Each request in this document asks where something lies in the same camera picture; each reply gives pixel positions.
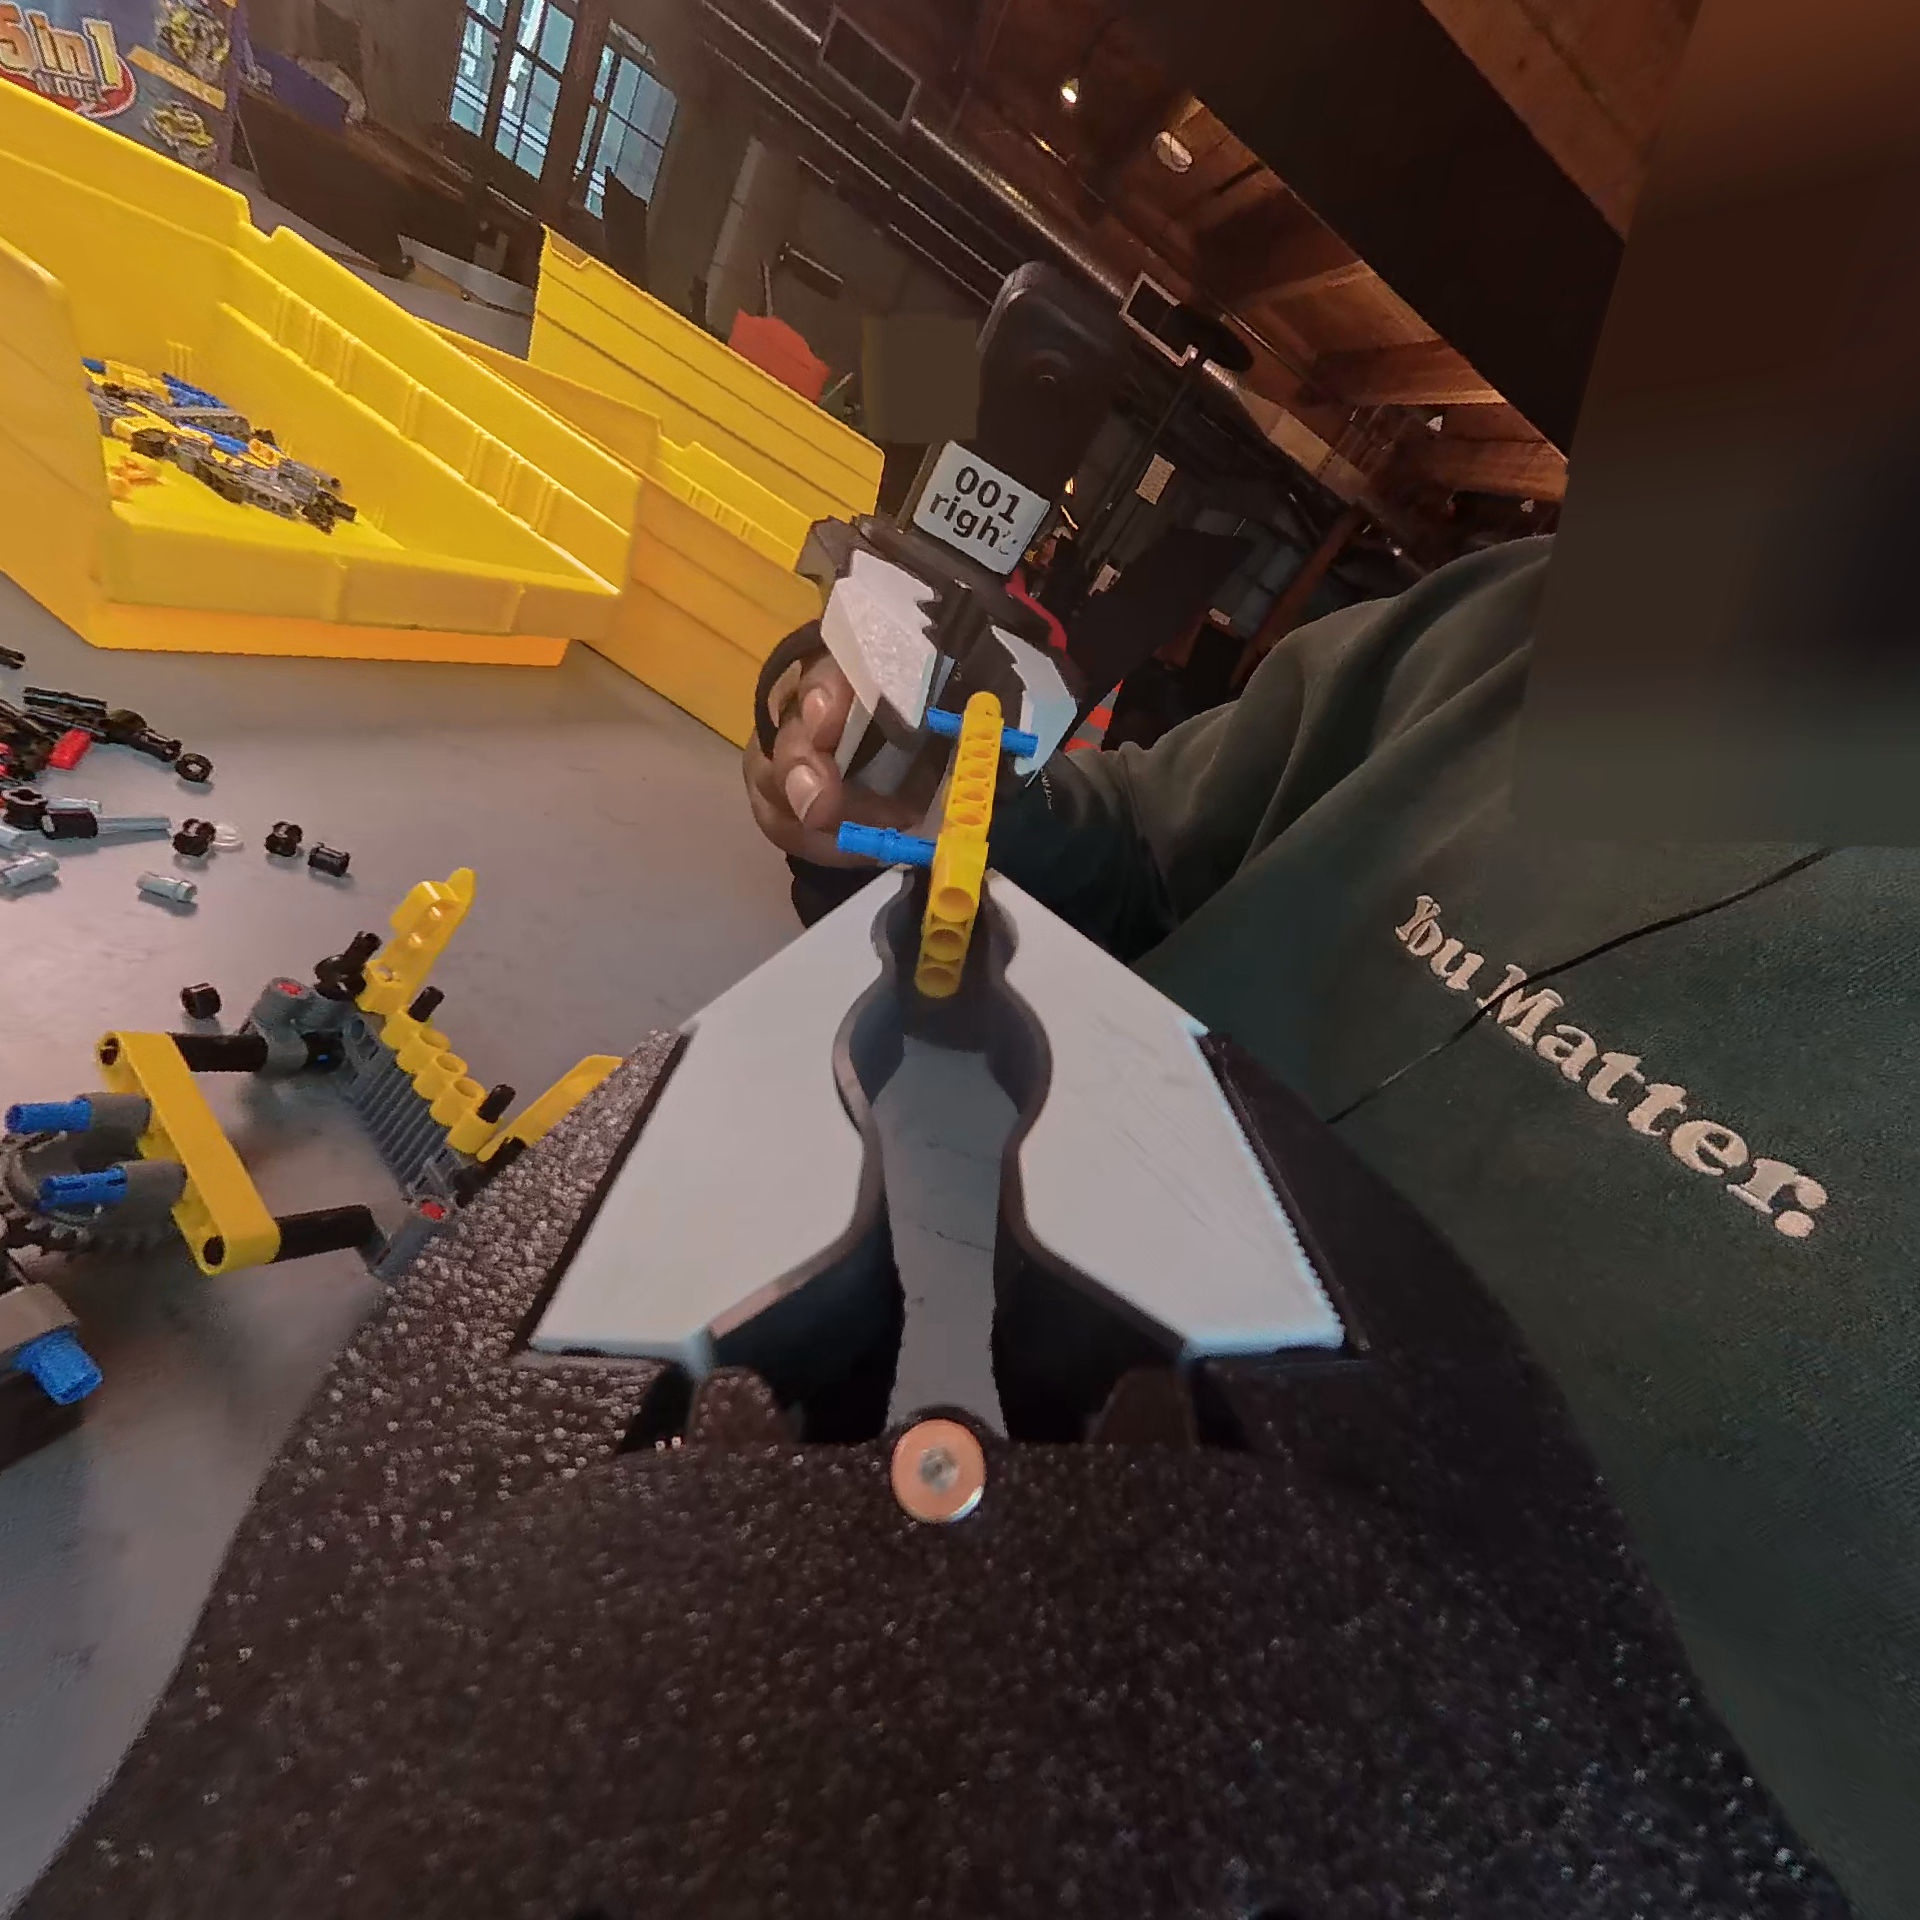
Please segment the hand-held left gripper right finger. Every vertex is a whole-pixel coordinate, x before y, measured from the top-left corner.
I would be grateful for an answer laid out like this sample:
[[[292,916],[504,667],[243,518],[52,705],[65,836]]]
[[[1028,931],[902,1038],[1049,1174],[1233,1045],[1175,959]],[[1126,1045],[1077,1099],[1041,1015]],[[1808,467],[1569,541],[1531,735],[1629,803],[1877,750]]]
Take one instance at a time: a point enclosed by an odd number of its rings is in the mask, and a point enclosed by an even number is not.
[[[991,1371],[1020,1443],[1085,1437],[1133,1371],[1347,1351],[1208,1029],[1007,877],[987,882],[999,1165]]]

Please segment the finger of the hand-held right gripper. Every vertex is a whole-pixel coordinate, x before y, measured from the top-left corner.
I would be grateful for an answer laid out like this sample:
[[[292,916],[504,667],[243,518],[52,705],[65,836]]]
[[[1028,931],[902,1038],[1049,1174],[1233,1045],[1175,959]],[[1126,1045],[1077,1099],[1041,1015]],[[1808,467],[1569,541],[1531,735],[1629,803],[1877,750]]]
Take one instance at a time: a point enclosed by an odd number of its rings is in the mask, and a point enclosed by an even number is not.
[[[999,700],[1000,727],[1031,735],[1031,753],[1009,756],[1009,779],[1031,782],[1071,731],[1071,663],[1056,647],[991,623],[991,693]]]
[[[943,681],[940,620],[963,582],[919,574],[853,545],[823,602],[823,645],[853,693],[835,748],[844,778],[867,791],[905,791],[926,748],[923,716]]]

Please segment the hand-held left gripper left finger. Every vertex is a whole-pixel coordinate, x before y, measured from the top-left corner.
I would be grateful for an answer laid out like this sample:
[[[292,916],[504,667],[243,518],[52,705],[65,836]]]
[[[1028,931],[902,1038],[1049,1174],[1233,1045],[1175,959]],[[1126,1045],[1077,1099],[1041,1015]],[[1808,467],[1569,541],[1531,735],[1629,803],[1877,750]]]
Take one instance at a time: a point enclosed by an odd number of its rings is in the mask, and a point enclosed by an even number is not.
[[[708,1001],[568,1237],[529,1324],[549,1361],[747,1370],[814,1443],[864,1443],[895,1385],[905,1295],[877,1092],[902,1058],[921,889],[883,870]]]

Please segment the yellow lego panel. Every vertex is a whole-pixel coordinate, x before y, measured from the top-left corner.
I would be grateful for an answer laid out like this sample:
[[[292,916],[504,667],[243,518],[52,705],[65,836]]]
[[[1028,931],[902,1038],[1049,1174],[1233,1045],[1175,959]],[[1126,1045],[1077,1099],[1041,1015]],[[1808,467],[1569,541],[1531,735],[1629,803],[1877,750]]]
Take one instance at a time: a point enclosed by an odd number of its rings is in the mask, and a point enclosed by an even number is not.
[[[1000,767],[999,698],[973,693],[957,721],[913,970],[913,987],[929,1001],[943,1001],[963,986],[987,876]]]

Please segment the grey yellow lego rack assembly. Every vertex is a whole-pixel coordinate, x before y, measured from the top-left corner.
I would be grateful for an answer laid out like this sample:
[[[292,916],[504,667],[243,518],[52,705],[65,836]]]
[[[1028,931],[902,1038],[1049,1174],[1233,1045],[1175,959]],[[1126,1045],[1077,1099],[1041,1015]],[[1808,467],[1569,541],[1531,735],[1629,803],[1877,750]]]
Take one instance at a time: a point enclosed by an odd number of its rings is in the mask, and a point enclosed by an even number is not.
[[[429,983],[472,889],[471,869],[421,879],[393,910],[389,935],[356,935],[309,983],[276,975],[238,1030],[246,1073],[328,1076],[395,1179],[407,1205],[400,1226],[373,1228],[360,1245],[382,1279],[621,1068],[615,1054],[589,1054],[518,1108],[509,1085],[472,1076],[439,1029],[444,994]]]

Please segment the yellow lego beam with black pins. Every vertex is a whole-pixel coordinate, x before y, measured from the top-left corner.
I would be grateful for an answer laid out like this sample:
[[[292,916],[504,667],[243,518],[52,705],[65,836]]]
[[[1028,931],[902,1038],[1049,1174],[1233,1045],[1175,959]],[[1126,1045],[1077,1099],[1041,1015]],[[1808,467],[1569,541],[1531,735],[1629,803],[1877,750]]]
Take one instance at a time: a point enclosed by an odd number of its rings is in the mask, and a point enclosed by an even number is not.
[[[227,1278],[332,1253],[379,1254],[382,1235],[367,1207],[269,1212],[173,1038],[112,1030],[99,1039],[95,1055],[107,1092],[151,1103],[136,1151],[181,1165],[173,1230],[200,1274]]]

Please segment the grey lego gear with blue pins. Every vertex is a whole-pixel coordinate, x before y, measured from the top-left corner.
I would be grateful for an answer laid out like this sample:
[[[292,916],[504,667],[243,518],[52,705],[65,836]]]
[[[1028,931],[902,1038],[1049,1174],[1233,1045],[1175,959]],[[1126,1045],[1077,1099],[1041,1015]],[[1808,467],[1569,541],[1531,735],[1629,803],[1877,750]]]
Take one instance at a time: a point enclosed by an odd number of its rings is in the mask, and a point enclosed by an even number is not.
[[[143,1158],[151,1123],[141,1095],[92,1092],[17,1102],[5,1110],[3,1250],[23,1257],[136,1253],[167,1241],[185,1174]]]

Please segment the person's right forearm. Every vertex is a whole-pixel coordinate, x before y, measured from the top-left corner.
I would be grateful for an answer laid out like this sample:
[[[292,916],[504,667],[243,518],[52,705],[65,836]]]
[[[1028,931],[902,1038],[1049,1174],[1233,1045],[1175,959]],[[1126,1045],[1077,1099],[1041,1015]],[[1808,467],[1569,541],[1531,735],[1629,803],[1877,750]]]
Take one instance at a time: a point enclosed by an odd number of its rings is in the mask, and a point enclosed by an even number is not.
[[[1517,666],[1550,561],[1548,535],[1485,546],[1285,636],[1236,700],[1151,745],[1059,753],[997,805],[995,870],[1108,953],[1149,953],[1395,729]]]

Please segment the heap of mixed lego pieces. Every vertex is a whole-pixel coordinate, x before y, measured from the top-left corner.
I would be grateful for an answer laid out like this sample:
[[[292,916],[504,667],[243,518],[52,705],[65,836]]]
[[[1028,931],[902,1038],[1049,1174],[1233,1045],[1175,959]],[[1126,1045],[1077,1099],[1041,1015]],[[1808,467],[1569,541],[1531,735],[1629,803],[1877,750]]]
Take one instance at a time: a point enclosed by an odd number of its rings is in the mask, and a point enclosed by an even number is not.
[[[102,438],[123,451],[115,477],[149,483],[173,467],[231,505],[332,535],[356,522],[343,483],[278,445],[264,426],[203,386],[109,356],[79,362]]]

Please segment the large yellow black lego model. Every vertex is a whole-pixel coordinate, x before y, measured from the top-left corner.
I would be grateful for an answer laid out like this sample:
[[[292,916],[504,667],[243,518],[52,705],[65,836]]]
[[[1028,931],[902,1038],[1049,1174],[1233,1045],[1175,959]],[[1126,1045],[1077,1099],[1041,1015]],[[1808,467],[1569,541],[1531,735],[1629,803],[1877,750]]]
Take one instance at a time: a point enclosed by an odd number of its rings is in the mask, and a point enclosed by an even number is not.
[[[75,1431],[101,1385],[75,1315],[3,1254],[3,1471]]]

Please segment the pile of small lego pins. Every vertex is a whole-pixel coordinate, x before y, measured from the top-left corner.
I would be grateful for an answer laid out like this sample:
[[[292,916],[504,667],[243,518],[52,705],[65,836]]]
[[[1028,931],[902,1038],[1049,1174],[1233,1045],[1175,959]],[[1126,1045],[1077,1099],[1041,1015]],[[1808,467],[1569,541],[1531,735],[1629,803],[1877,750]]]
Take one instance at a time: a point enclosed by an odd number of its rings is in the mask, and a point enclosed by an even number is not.
[[[356,908],[373,774],[332,669],[5,647],[5,899],[151,921]]]

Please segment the person's right hand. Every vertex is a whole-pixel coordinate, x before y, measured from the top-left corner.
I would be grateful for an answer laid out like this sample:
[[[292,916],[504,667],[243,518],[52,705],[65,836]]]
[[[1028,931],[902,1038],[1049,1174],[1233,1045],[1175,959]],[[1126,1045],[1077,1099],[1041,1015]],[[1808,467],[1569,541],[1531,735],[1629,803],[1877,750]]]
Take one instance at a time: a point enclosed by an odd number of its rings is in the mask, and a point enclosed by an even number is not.
[[[821,869],[853,869],[837,845],[840,822],[919,831],[927,805],[905,793],[848,786],[837,754],[853,716],[853,685],[827,652],[791,663],[769,685],[759,717],[775,725],[775,748],[752,735],[743,758],[755,822],[781,854]]]

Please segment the yellow plastic storage bin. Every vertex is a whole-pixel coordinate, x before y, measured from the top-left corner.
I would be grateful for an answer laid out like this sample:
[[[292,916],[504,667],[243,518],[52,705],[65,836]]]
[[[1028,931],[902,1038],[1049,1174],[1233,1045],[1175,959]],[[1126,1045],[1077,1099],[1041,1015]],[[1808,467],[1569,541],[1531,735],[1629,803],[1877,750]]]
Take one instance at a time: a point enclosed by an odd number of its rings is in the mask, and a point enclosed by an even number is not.
[[[3,567],[102,650],[555,666],[611,636],[621,468],[299,231],[5,85]],[[324,535],[169,463],[112,492],[83,359],[172,373],[333,474]]]
[[[815,582],[795,567],[806,517],[638,405],[448,326],[441,338],[631,471],[629,577],[611,636],[593,647],[712,734],[744,745],[761,713],[766,658],[821,612]]]
[[[544,228],[534,369],[655,415],[809,522],[872,513],[883,453],[703,326]]]

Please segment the paned window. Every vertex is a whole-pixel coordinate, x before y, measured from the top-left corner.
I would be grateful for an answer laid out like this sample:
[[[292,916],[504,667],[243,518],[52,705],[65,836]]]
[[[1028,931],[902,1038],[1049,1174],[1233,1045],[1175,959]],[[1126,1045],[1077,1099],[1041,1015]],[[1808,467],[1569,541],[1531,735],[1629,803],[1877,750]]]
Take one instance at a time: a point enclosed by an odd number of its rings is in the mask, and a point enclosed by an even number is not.
[[[464,2],[446,126],[504,202],[536,209],[536,193],[568,124],[568,70],[585,46],[589,4]],[[619,186],[652,202],[678,114],[655,50],[607,18],[588,61],[577,151],[566,203],[591,218]]]

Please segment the robot print cardboard box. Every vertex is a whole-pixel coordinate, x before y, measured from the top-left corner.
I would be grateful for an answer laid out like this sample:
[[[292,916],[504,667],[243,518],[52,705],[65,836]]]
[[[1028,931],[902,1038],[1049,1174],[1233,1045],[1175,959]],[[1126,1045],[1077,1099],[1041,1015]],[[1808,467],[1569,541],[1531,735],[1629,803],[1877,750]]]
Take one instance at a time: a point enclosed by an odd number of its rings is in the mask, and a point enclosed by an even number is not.
[[[232,143],[239,14],[235,2],[112,4],[134,85],[118,127],[198,177],[220,174]]]

